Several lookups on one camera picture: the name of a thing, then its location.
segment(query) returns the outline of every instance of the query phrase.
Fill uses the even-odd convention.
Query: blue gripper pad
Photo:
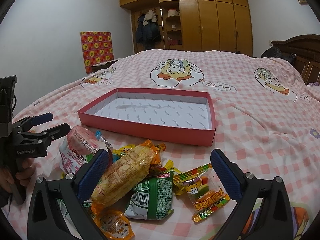
[[[37,126],[39,124],[52,121],[53,115],[51,113],[41,114],[32,119],[31,124]]]
[[[77,198],[80,201],[88,200],[91,197],[94,188],[98,184],[101,176],[107,169],[109,165],[109,153],[106,150],[99,150],[102,151],[97,159],[93,158],[90,160],[94,161],[91,164],[91,167],[83,176],[82,180],[78,184],[78,195]]]
[[[212,168],[217,173],[229,197],[239,202],[239,200],[242,198],[241,184],[226,162],[219,155],[217,149],[211,152],[210,161]]]

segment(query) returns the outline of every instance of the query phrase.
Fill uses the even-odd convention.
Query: screw
[[[37,183],[41,183],[43,180],[44,180],[43,177],[39,177],[39,178],[37,179]]]
[[[66,175],[66,179],[72,179],[73,178],[73,173],[68,173],[67,175]]]
[[[279,176],[276,176],[276,182],[281,183],[281,182],[282,182],[282,178],[281,178],[281,177],[279,177]]]
[[[245,174],[245,176],[246,176],[247,179],[253,179],[254,178],[254,175],[251,172],[247,172]]]

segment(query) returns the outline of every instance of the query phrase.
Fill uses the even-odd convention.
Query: pink gingham bedspread
[[[90,83],[81,79],[40,98],[22,110],[25,116],[51,112],[53,121],[39,125],[36,132],[61,123],[81,124],[77,111],[95,98],[117,87],[174,87],[207,91],[216,114],[216,135],[211,147],[166,143],[163,154],[181,171],[210,162],[210,153],[220,148],[230,161],[258,178],[284,179],[290,201],[308,211],[310,221],[320,209],[320,93],[306,87],[299,73],[280,59],[253,59],[228,52],[184,52],[149,50],[124,58],[105,72],[98,71]],[[144,139],[104,131],[114,148],[139,144]],[[27,201],[12,203],[8,220],[27,239],[27,216],[37,177],[60,177],[60,138],[48,147],[48,155],[35,160],[36,172],[28,186]],[[164,221],[132,220],[139,240],[198,240],[212,236],[224,223],[235,203],[201,223],[194,224],[188,197],[173,197],[174,213]]]

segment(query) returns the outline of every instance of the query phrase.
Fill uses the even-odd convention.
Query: dark coat
[[[157,22],[148,20],[147,25],[143,25],[145,14],[142,14],[139,19],[139,25],[136,31],[136,42],[141,43],[143,46],[149,46],[156,41],[161,41],[160,30]]]

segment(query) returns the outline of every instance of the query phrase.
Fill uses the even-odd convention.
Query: wooden headboard
[[[297,55],[294,68],[301,74],[305,84],[320,82],[320,35],[300,35],[286,41],[272,41],[285,56]]]

